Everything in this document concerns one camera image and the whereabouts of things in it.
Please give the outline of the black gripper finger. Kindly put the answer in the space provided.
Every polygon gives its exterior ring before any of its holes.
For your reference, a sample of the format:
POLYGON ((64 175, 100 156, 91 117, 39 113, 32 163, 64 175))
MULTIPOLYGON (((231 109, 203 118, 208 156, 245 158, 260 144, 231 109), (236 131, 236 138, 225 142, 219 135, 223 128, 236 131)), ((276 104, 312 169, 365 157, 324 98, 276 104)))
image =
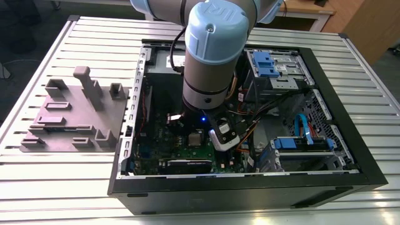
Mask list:
POLYGON ((167 126, 168 128, 184 128, 183 115, 180 113, 167 114, 167 126))

